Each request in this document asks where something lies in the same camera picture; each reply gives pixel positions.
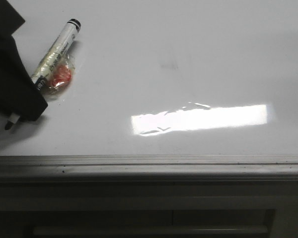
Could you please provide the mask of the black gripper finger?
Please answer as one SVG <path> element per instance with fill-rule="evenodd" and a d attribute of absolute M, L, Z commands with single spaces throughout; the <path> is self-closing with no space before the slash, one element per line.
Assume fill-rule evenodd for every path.
<path fill-rule="evenodd" d="M 12 36 L 24 22 L 8 1 L 0 0 L 0 108 L 36 121 L 48 104 L 27 73 Z"/>

